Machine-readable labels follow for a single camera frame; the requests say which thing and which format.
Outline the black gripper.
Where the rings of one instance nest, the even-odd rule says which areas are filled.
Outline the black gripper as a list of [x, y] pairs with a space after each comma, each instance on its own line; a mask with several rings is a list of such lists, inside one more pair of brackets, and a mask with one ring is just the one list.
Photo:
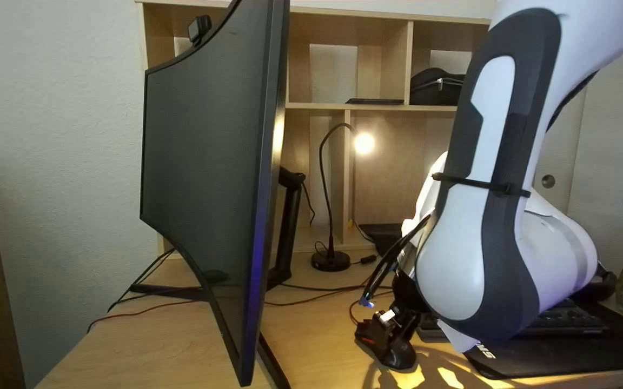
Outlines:
[[425, 312], [425, 305], [421, 300], [418, 284], [404, 272], [398, 272], [394, 276], [392, 292], [394, 304], [379, 314], [383, 337], [387, 341], [409, 341], [421, 321], [421, 314]]

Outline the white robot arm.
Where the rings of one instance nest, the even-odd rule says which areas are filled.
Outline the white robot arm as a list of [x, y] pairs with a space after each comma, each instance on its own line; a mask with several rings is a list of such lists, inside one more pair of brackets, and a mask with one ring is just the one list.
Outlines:
[[501, 0], [457, 106], [413, 279], [459, 353], [501, 346], [581, 289], [587, 234], [534, 193], [546, 131], [623, 56], [623, 0]]

